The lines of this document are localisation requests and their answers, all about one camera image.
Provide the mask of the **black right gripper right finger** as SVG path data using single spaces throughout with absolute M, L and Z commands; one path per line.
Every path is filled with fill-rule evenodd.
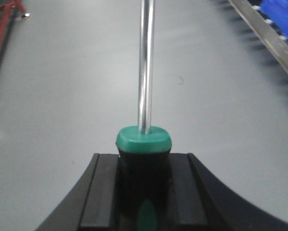
M 175 231 L 288 231 L 222 183 L 195 155 L 170 154 Z

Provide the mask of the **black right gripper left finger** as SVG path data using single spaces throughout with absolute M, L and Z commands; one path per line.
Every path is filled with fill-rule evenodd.
M 78 182 L 37 230 L 117 230 L 118 163 L 116 154 L 94 154 Z

